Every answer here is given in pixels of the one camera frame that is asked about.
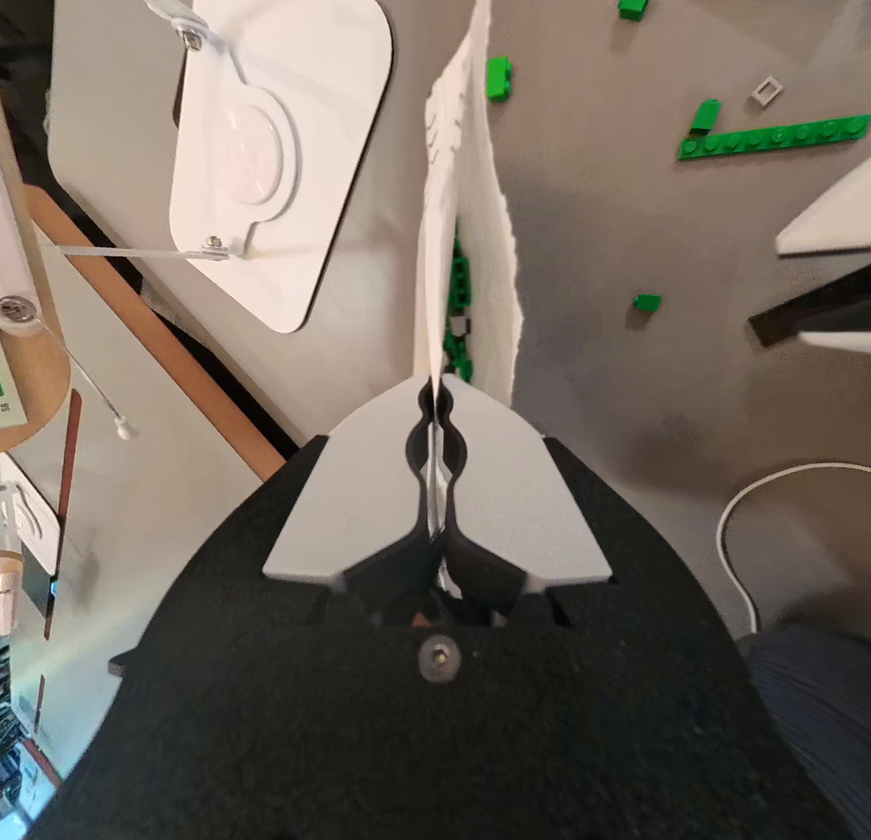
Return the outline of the person's torso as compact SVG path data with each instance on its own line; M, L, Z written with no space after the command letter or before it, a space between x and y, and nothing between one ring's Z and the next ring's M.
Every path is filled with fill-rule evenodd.
M738 647L781 736L853 837L869 838L869 638L796 623Z

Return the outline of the grey desk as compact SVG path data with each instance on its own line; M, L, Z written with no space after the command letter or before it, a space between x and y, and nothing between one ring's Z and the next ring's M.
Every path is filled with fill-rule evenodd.
M474 0L377 0L394 66L308 323L273 332L202 275L139 264L173 320L297 442L412 371L423 109ZM717 128L869 111L869 0L492 0L514 91L489 108L524 325L513 404L679 552L731 633L746 610L713 533L746 484L794 463L869 462L869 357L759 345L751 316L869 263L780 259L779 232L869 158L676 161L697 106ZM769 75L782 94L749 94ZM657 293L655 313L632 299Z

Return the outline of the long green plate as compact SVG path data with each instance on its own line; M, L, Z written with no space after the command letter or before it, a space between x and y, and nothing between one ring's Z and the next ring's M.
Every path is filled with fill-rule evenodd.
M854 142L865 138L869 120L869 114L862 114L687 137L680 143L677 160L689 161Z

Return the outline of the white desk with wooden edge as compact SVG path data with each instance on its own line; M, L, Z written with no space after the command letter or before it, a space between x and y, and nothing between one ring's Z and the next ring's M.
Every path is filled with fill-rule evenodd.
M138 430L121 440L70 363L58 413L9 453L60 521L53 607L44 618L23 597L10 640L24 750L58 787L117 693L110 659L137 645L201 543L285 460L106 259L58 251L88 242L52 203L39 238L64 343Z

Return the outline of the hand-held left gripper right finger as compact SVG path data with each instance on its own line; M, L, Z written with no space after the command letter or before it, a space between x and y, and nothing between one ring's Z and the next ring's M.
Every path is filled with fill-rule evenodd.
M543 436L442 376L444 566L464 599L507 616L523 595L613 575Z

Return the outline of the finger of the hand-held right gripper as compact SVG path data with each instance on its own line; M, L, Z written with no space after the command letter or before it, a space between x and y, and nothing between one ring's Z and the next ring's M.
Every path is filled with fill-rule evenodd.
M776 237L779 256L870 248L870 160L833 184Z
M748 319L764 348L793 338L821 346L869 352L870 266L825 283Z

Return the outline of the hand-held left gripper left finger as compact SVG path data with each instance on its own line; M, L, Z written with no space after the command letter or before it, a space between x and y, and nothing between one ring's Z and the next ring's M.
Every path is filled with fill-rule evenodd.
M433 573L428 491L430 377L413 376L361 405L320 451L262 568L267 578L324 586L368 612Z

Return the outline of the white printed paper bag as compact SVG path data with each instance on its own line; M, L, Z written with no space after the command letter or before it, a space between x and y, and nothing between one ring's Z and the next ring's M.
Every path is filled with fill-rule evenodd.
M510 406L524 321L516 290L517 246L495 169L487 116L491 0L475 0L470 26L430 90L424 111L428 171L416 269L414 371L428 371L424 396L443 454L471 454L460 435L459 393L441 417L443 336L448 327L455 238L471 259L473 386Z

